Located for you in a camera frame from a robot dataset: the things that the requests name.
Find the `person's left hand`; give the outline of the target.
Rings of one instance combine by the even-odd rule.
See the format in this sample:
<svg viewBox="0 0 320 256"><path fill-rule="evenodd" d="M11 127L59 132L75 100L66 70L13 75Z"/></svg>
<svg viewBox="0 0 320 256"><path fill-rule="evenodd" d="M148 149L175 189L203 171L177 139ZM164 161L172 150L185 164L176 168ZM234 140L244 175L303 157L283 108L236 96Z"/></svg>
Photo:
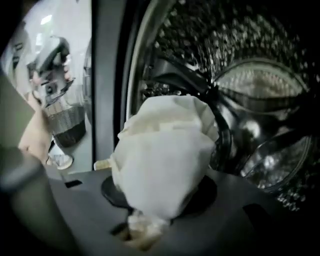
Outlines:
<svg viewBox="0 0 320 256"><path fill-rule="evenodd" d="M71 81L73 79L72 73L71 73L71 55L67 55L65 62L63 63L63 71L64 71L64 78L65 80Z"/></svg>

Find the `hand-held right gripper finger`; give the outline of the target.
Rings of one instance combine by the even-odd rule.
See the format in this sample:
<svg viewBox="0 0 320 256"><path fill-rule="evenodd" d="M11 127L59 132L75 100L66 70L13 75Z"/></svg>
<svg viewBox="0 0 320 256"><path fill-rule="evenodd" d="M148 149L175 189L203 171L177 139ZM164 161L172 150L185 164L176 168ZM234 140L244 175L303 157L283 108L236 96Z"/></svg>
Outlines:
<svg viewBox="0 0 320 256"><path fill-rule="evenodd" d="M93 164L95 171L111 168L110 161L108 159L98 160Z"/></svg>

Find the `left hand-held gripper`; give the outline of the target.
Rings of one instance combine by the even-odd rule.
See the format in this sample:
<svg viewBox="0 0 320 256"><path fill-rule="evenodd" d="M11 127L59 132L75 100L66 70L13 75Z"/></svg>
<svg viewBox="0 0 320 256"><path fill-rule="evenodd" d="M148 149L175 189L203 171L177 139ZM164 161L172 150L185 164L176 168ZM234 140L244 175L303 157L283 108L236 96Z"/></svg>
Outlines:
<svg viewBox="0 0 320 256"><path fill-rule="evenodd" d="M32 82L32 94L42 108L58 101L69 90L74 79L65 77L65 64L70 46L64 37L51 36L28 64Z"/></svg>

